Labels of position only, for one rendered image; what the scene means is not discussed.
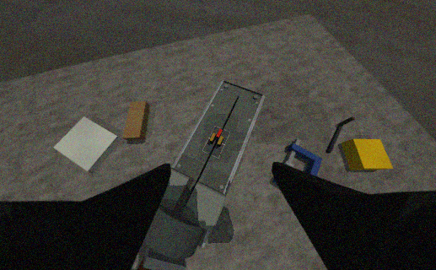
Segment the yellow block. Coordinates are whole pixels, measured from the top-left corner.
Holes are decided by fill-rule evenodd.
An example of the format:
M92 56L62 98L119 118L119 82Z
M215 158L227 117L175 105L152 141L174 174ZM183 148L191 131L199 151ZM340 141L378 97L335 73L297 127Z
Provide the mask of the yellow block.
M350 170L393 169L379 139L351 139L341 145Z

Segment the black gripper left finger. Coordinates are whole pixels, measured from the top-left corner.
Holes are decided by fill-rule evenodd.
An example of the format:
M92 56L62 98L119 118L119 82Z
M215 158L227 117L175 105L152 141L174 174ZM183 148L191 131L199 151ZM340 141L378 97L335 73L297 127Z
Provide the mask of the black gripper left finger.
M0 202L0 246L58 246L70 270L131 270L171 175L163 164L82 202Z

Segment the black l-shaped bar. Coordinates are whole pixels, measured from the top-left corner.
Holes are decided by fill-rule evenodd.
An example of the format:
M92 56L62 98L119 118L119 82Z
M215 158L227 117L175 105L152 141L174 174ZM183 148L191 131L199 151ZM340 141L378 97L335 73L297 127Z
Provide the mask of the black l-shaped bar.
M326 152L327 152L328 154L331 153L331 151L333 150L334 145L335 145L335 143L336 143L336 141L337 141L337 139L338 139L338 137L339 137L339 132L341 131L342 126L343 126L344 124L348 123L348 122L353 121L354 119L355 119L355 117L351 116L351 117L349 117L348 119L339 122L339 124L338 124L339 126L338 126L338 128L337 128L337 130L336 130L336 132L335 132L335 134L334 134L334 136L333 136L333 138L332 138L332 140L331 140L331 143L330 143L328 149L326 150Z

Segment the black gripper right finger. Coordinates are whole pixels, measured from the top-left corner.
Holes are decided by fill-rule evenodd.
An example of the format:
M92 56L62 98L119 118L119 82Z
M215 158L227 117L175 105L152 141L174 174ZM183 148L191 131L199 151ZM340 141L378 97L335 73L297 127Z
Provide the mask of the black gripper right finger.
M436 191L367 194L279 162L272 174L327 270L379 270L408 219L436 215Z

